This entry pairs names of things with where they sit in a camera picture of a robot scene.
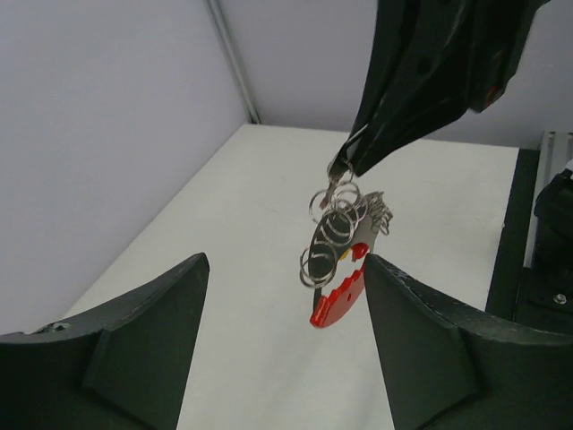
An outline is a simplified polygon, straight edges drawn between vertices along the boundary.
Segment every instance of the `red object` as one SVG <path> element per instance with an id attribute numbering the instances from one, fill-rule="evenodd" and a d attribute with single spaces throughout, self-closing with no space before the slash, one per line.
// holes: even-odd
<path id="1" fill-rule="evenodd" d="M 356 244 L 352 247 L 352 260 L 361 260 L 368 254 L 367 244 Z M 355 303 L 364 290 L 364 263 L 360 270 L 354 271 L 344 279 L 340 287 L 333 289 L 328 297 L 322 296 L 311 316 L 311 324 L 317 329 L 324 329 L 342 318 Z"/>

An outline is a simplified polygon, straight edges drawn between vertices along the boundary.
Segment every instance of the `red bottle opener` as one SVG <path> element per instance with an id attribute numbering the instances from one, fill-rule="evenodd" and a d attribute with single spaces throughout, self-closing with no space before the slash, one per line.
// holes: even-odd
<path id="1" fill-rule="evenodd" d="M 362 260 L 370 251 L 367 244 L 359 243 L 350 248 L 352 261 Z M 340 287 L 329 296 L 321 296 L 311 316 L 311 324 L 317 329 L 329 327 L 342 318 L 364 290 L 364 263 L 359 270 L 345 278 Z"/>

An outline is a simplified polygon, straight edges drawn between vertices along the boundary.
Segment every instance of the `white wall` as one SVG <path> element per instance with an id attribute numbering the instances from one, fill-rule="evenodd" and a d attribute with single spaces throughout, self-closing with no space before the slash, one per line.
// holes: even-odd
<path id="1" fill-rule="evenodd" d="M 262 121 L 329 130 L 354 122 L 370 61 L 376 0 L 221 0 Z M 508 93 L 433 138 L 536 145 L 573 130 L 573 2 L 540 10 Z"/>
<path id="2" fill-rule="evenodd" d="M 199 0 L 4 0 L 0 62 L 2 333 L 59 318 L 245 116 Z"/>

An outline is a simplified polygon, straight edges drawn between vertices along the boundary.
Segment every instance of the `yellow marking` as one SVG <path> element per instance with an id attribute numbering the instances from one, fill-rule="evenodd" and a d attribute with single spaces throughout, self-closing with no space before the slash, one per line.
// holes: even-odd
<path id="1" fill-rule="evenodd" d="M 344 260 L 345 258 L 347 258 L 349 252 L 350 252 L 350 248 L 348 248 L 348 249 L 346 250 L 346 252 L 343 253 L 342 256 L 341 256 L 338 260 L 341 262 L 342 260 Z"/>

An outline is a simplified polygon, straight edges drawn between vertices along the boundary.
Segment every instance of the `screw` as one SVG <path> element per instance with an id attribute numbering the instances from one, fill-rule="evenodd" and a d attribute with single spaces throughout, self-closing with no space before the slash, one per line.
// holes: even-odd
<path id="1" fill-rule="evenodd" d="M 553 301 L 558 305 L 565 305 L 567 303 L 567 297 L 564 294 L 556 294 L 553 297 Z"/>

